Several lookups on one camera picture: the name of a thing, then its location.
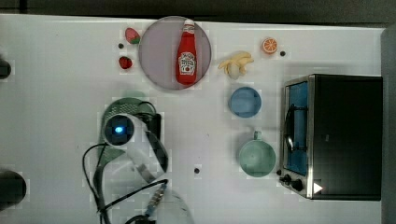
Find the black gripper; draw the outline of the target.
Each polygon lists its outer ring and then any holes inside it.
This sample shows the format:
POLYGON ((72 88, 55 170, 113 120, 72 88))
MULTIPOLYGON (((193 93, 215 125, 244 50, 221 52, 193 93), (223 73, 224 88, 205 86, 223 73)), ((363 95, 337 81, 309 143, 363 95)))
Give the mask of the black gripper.
POLYGON ((161 138, 162 116, 160 114, 150 114, 146 112, 136 113, 135 116, 142 120, 158 139, 161 138))

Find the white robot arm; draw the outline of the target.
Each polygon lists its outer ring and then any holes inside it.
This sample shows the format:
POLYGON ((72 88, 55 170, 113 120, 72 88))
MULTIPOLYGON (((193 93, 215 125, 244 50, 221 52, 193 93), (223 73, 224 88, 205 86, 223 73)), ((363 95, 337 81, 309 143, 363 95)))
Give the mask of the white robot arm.
POLYGON ((145 122, 116 114, 101 134, 107 149, 121 152, 94 174, 101 224, 194 224, 190 209, 163 177, 168 156, 145 122))

